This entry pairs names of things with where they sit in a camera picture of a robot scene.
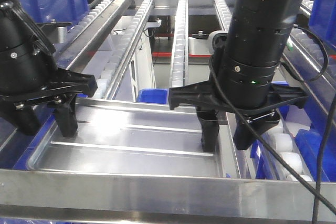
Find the black gripper side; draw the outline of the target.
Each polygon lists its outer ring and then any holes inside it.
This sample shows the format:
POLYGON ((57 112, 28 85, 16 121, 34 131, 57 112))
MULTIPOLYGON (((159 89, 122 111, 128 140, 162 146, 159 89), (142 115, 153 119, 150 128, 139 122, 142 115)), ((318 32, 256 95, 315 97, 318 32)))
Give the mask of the black gripper side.
POLYGON ((20 94, 1 94, 1 118, 25 135, 35 135, 41 123, 31 106, 48 103, 53 108, 56 123, 64 137, 74 137, 76 119, 76 94, 92 97, 98 85, 95 76, 58 68, 43 87, 20 94))
MULTIPOLYGON (((300 87, 271 84, 265 102, 258 108, 247 109, 237 107, 242 115, 260 116, 267 114, 284 105, 295 105, 302 109, 308 99, 307 93, 300 87)), ((168 102, 171 110, 180 104, 191 104, 197 107, 197 118, 201 125, 201 144, 204 152, 213 152, 218 140, 219 123, 216 111, 233 113, 234 109, 217 94, 210 81, 203 81, 184 87, 170 88, 168 102)), ((249 125, 262 135, 267 130, 278 125, 279 115, 268 115, 261 119, 253 120, 249 125)), ((247 150, 257 139, 241 119, 237 118, 237 127, 233 142, 238 150, 247 150)))

